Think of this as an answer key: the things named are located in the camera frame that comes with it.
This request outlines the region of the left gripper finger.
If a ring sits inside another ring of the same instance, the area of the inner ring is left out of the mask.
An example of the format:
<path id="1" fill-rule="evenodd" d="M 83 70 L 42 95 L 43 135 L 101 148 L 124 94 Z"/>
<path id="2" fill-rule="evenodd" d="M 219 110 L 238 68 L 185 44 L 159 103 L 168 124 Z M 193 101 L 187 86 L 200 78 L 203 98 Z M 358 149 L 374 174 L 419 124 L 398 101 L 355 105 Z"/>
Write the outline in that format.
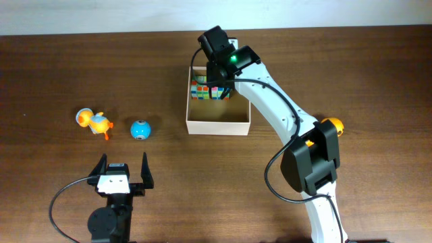
<path id="1" fill-rule="evenodd" d="M 101 175 L 105 175 L 106 168 L 107 168 L 107 155 L 106 154 L 102 154 L 102 156 L 101 156 L 99 162 L 97 163 L 97 165 L 89 173 L 89 176 L 101 176 Z"/>
<path id="2" fill-rule="evenodd" d="M 143 184 L 154 184 L 154 180 L 149 168 L 149 162 L 148 157 L 146 153 L 143 153 L 142 156 L 142 165 L 141 165 L 141 172 L 140 177 L 142 178 Z"/>

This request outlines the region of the rubiks cube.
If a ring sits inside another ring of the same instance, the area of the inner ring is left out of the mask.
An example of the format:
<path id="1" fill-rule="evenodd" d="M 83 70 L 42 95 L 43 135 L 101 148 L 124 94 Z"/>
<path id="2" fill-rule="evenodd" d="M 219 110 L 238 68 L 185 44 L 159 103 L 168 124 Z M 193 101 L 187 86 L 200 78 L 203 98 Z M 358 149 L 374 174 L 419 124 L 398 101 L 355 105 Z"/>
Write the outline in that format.
<path id="1" fill-rule="evenodd" d="M 195 76 L 190 83 L 190 94 L 194 100 L 209 100 L 209 87 L 206 85 L 206 76 Z"/>
<path id="2" fill-rule="evenodd" d="M 221 95 L 224 88 L 222 87 L 212 87 L 209 89 L 209 99 L 212 100 L 221 100 L 219 96 Z"/>

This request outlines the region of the yellow duck toy blue cap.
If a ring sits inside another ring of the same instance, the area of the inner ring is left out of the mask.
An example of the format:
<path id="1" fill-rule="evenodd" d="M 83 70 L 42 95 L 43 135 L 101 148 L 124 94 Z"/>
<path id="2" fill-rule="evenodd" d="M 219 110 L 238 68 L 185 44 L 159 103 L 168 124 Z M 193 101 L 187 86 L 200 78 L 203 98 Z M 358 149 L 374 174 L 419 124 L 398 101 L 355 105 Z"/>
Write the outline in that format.
<path id="1" fill-rule="evenodd" d="M 76 114 L 76 122 L 79 126 L 89 127 L 93 134 L 104 134 L 105 140 L 109 140 L 107 131 L 114 127 L 103 112 L 94 113 L 92 109 L 83 108 Z"/>

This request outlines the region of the yellow dog toy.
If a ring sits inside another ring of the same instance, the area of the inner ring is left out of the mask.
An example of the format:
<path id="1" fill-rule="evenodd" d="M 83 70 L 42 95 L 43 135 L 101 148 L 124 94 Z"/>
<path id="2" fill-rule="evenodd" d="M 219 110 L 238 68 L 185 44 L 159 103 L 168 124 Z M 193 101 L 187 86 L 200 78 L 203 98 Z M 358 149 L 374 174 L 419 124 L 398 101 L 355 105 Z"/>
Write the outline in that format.
<path id="1" fill-rule="evenodd" d="M 328 118 L 323 119 L 321 121 L 321 123 L 324 123 L 326 121 L 330 121 L 335 126 L 335 128 L 337 130 L 337 136 L 338 137 L 340 137 L 344 133 L 344 125 L 340 119 L 335 118 L 335 117 L 328 117 Z"/>

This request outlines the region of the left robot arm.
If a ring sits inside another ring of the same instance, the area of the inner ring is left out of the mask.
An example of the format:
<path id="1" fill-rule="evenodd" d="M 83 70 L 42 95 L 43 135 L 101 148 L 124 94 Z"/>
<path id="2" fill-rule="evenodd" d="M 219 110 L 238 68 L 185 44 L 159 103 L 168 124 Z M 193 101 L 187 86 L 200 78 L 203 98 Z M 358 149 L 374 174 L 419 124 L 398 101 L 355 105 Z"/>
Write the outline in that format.
<path id="1" fill-rule="evenodd" d="M 128 243 L 133 211 L 133 199 L 144 196 L 145 190 L 154 188 L 146 153 L 142 156 L 141 183 L 131 183 L 129 167 L 125 163 L 108 164 L 107 155 L 89 174 L 87 184 L 107 199 L 104 207 L 94 210 L 88 218 L 88 230 L 92 242 Z"/>

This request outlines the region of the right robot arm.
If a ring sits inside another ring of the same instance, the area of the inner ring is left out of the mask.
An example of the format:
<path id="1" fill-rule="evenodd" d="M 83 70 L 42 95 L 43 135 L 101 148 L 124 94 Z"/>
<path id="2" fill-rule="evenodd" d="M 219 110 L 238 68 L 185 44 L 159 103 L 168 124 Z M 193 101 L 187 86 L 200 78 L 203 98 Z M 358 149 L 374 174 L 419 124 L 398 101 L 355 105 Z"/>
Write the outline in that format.
<path id="1" fill-rule="evenodd" d="M 264 180 L 277 159 L 291 188 L 301 194 L 306 206 L 313 242 L 348 242 L 335 198 L 340 167 L 339 132 L 327 119 L 318 121 L 300 108 L 271 77 L 261 58 L 249 47 L 236 48 L 227 33 L 216 26 L 198 38 L 207 57 L 207 86 L 235 90 L 249 100 L 276 131 L 283 147 L 268 162 Z"/>

